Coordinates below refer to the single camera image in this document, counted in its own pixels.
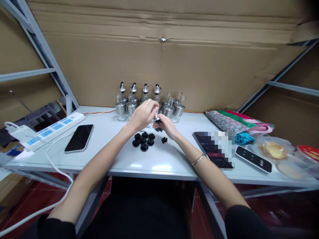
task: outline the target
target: orange wire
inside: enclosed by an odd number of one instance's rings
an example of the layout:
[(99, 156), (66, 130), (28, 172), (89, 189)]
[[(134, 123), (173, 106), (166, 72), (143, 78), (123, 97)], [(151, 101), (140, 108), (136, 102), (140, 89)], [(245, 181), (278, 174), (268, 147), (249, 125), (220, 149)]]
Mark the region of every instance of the orange wire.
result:
[(116, 110), (112, 110), (112, 111), (108, 111), (108, 112), (90, 112), (90, 113), (84, 113), (84, 115), (89, 115), (89, 114), (104, 114), (104, 113), (111, 113), (114, 112)]
[(184, 111), (186, 113), (205, 114), (204, 112)]

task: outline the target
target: red tile floor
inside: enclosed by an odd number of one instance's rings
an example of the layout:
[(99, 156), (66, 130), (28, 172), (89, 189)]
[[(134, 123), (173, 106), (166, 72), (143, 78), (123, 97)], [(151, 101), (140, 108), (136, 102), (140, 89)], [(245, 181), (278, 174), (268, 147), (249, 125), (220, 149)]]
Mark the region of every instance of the red tile floor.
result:
[[(58, 173), (49, 173), (59, 179), (67, 181), (64, 176)], [(98, 208), (111, 193), (112, 180), (110, 179), (104, 189)], [(236, 187), (239, 191), (253, 189), (256, 185), (240, 185)], [(0, 223), (0, 230), (4, 230), (28, 215), (59, 201), (65, 191), (53, 186), (34, 182), (28, 189), (10, 215)], [(319, 192), (291, 193), (281, 196), (266, 196), (247, 199), (249, 206), (259, 215), (270, 229), (281, 238), (316, 238), (318, 236), (316, 222), (319, 215)], [(225, 218), (225, 210), (220, 203), (217, 207)], [(33, 224), (33, 218), (16, 230), (2, 237), (3, 239), (15, 239), (26, 228)], [(203, 204), (198, 194), (195, 196), (195, 204), (192, 214), (195, 239), (214, 238), (209, 226)], [(293, 230), (293, 237), (287, 236), (286, 231)]]

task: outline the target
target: black sleeve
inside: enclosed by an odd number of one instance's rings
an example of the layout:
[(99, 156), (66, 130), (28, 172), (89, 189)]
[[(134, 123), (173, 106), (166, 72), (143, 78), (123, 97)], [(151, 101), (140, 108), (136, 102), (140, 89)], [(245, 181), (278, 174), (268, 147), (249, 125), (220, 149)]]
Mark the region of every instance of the black sleeve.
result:
[(232, 206), (227, 210), (225, 227), (228, 239), (277, 238), (253, 210), (243, 205)]
[(48, 214), (41, 215), (31, 227), (25, 230), (20, 239), (76, 239), (75, 226), (71, 222), (62, 222), (56, 218), (47, 219)]

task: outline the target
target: woman's right hand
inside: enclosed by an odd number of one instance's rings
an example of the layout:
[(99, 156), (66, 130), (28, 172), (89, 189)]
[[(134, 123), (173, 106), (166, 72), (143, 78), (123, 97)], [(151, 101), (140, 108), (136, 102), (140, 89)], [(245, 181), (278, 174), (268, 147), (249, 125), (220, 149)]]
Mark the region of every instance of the woman's right hand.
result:
[(170, 137), (170, 139), (175, 141), (176, 138), (180, 135), (180, 133), (175, 128), (174, 123), (163, 114), (159, 114), (159, 118), (162, 121), (162, 123), (158, 124), (154, 122), (153, 128), (161, 127), (166, 132), (166, 134)]

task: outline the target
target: red container lid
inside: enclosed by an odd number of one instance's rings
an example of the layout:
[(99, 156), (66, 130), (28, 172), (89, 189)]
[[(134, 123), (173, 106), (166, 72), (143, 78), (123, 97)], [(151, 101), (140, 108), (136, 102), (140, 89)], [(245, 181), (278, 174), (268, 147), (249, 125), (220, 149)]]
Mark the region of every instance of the red container lid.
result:
[(319, 162), (319, 149), (308, 146), (308, 145), (298, 145), (298, 150), (305, 154), (306, 157)]

